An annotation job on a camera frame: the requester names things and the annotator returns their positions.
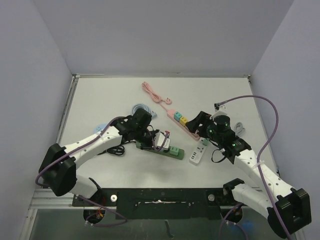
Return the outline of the green power strip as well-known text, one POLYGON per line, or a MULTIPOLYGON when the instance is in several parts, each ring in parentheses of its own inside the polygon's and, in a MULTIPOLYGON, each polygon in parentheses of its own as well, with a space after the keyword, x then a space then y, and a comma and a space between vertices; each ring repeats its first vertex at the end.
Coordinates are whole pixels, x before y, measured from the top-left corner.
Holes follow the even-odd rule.
POLYGON ((169 146, 168 149, 161 149, 160 151, 155 151, 153 147, 147 147, 144 144, 140 142, 135 143, 136 148, 142 150, 142 151, 147 151, 150 153, 162 155, 165 157, 173 158, 176 160, 183 160, 185 156, 185 151, 182 148, 178 148, 176 146, 169 146))

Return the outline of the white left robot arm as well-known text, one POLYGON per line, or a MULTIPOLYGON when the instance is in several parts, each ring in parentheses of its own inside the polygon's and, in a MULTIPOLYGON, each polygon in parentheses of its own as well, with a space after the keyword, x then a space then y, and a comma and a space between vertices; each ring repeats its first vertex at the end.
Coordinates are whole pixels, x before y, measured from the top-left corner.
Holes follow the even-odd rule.
POLYGON ((36 184, 51 188, 57 197, 72 193, 82 196, 92 206, 99 204, 102 193, 97 183, 77 170, 103 151, 125 142, 137 141, 154 147, 155 137, 148 131, 151 120, 152 115, 139 108, 133 115, 113 118, 101 131, 75 143, 51 145, 39 168, 36 184))

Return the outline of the mint green charger plug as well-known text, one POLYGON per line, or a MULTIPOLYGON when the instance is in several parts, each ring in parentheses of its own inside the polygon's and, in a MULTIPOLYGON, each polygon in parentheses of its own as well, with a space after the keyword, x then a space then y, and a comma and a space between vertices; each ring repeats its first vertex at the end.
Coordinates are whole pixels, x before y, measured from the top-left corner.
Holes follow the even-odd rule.
POLYGON ((204 146, 208 146, 209 143, 210 143, 210 141, 209 141, 208 139, 206 139, 206 138, 202 139, 201 141, 202 141, 202 144, 203 144, 204 146))

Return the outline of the white power strip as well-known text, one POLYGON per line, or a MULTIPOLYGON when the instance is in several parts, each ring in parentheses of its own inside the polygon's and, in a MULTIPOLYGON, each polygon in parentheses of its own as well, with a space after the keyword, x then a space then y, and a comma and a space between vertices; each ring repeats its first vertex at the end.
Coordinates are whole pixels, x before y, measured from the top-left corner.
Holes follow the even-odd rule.
POLYGON ((197 166, 200 163, 207 147, 208 143, 205 143, 204 141, 199 141, 189 157, 189 163, 197 166))

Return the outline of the teal USB charger plug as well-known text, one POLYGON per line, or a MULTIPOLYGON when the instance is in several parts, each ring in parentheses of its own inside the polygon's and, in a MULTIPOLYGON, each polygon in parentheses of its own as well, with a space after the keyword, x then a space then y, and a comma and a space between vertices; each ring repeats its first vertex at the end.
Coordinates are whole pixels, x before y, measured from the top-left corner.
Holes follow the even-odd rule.
POLYGON ((180 113, 180 112, 178 112, 178 111, 176 111, 175 113, 174 113, 174 119, 176 120, 176 121, 180 121, 180 119, 181 119, 181 117, 182 117, 182 114, 180 113))

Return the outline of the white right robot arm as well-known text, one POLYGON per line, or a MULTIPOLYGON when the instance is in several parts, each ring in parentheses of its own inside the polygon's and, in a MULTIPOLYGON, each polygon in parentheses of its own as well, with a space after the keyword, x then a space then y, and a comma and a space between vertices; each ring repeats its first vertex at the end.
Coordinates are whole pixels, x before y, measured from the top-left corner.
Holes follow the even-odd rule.
POLYGON ((231 128, 226 115, 212 116, 201 111, 186 123, 189 132, 216 143, 223 156, 241 169, 263 191, 236 178, 223 185, 223 200, 240 202, 267 219, 271 229, 286 238, 312 222, 310 196, 283 181, 258 157, 251 146, 231 128))

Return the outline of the yellow USB charger plug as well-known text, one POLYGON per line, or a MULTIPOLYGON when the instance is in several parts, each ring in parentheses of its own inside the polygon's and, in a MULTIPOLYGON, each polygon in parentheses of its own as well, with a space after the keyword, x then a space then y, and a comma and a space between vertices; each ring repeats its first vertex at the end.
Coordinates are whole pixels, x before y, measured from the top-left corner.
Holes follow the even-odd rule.
POLYGON ((180 118, 179 123, 180 123, 183 127, 186 126, 186 123, 187 123, 187 122, 188 122, 188 119, 187 119, 186 117, 182 116, 182 117, 180 118))

